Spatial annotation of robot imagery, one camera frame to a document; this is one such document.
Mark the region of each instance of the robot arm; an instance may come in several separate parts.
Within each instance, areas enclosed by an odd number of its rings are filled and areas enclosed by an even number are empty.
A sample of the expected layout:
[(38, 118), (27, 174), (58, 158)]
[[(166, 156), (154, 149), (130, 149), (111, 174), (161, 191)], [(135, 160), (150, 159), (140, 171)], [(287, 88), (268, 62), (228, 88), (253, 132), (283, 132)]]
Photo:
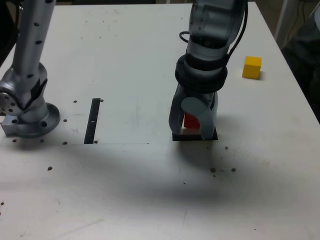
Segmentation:
[[(46, 103), (47, 71), (40, 58), (56, 0), (26, 0), (13, 64), (0, 81), (0, 109), (6, 113), (2, 128), (7, 136), (39, 137), (60, 121), (59, 110)], [(245, 12), (242, 32), (236, 39)], [(181, 133), (185, 113), (200, 122), (203, 139), (215, 129), (217, 91), (227, 77), (226, 65), (243, 35), (248, 0), (196, 0), (191, 9), (190, 38), (177, 62), (178, 81), (169, 116), (174, 134)]]
[(26, 0), (12, 66), (0, 81), (2, 128), (7, 136), (34, 138), (52, 131), (59, 110), (46, 103), (47, 71), (40, 63), (56, 0)]
[[(243, 18), (242, 31), (228, 53)], [(188, 113), (199, 121), (202, 139), (212, 139), (218, 108), (217, 91), (225, 84), (226, 65), (244, 34), (247, 19), (247, 0), (196, 0), (193, 3), (186, 54), (179, 58), (175, 70), (178, 86), (169, 116), (174, 135), (181, 134), (184, 116)]]

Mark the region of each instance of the white table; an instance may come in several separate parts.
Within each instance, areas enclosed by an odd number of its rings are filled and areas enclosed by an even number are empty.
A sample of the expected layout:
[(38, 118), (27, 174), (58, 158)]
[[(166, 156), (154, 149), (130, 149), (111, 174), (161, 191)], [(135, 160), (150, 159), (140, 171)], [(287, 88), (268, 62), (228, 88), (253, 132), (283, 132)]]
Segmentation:
[[(320, 126), (255, 3), (219, 91), (219, 140), (172, 142), (190, 9), (55, 8), (41, 61), (67, 122), (44, 143), (1, 131), (1, 240), (320, 238)], [(263, 58), (263, 80), (241, 77), (245, 56)], [(92, 98), (98, 144), (84, 145)]]

